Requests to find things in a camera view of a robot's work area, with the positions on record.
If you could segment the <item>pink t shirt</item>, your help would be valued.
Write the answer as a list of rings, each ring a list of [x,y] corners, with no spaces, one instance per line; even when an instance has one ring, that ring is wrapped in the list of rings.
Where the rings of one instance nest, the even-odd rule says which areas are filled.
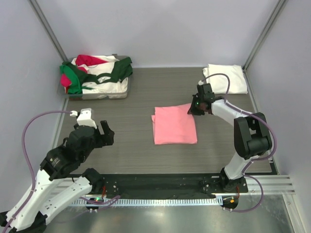
[[[155,107],[151,115],[155,145],[197,143],[195,120],[188,114],[189,108],[189,103]]]

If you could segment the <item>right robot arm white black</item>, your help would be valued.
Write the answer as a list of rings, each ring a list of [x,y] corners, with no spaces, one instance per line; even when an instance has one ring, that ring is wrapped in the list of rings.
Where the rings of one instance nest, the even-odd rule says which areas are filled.
[[[242,182],[250,164],[272,148],[273,142],[263,113],[251,113],[240,109],[224,99],[216,97],[209,83],[197,85],[192,96],[189,115],[203,116],[206,113],[217,116],[234,130],[235,153],[220,172],[221,189],[233,192]]]

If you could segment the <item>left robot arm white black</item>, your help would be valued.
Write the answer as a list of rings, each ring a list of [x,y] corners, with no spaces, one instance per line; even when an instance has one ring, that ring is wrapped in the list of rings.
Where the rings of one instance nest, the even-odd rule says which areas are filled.
[[[10,211],[0,214],[0,225],[11,233],[42,233],[47,225],[69,204],[79,197],[98,193],[104,187],[104,178],[93,168],[86,169],[68,188],[50,197],[70,173],[85,162],[94,149],[111,146],[114,132],[107,121],[97,126],[74,125],[74,130],[58,147],[50,150],[40,165],[35,183]]]

